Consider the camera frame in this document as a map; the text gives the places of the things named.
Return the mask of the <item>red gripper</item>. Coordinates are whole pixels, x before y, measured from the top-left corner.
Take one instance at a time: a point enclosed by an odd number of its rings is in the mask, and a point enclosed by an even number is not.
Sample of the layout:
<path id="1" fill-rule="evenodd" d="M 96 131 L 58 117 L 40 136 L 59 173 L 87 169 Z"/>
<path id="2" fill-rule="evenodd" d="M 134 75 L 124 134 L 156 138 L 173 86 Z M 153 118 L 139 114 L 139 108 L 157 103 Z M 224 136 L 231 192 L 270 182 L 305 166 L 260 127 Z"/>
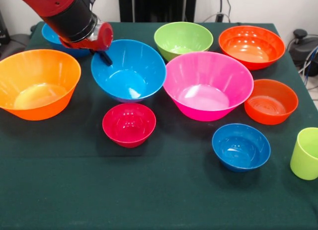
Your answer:
<path id="1" fill-rule="evenodd" d="M 107 22 L 98 22 L 93 31 L 86 38 L 78 42 L 65 42 L 61 37 L 59 39 L 68 48 L 89 49 L 92 55 L 98 53 L 107 66 L 113 64 L 110 57 L 104 52 L 111 46 L 113 41 L 113 29 Z"/>

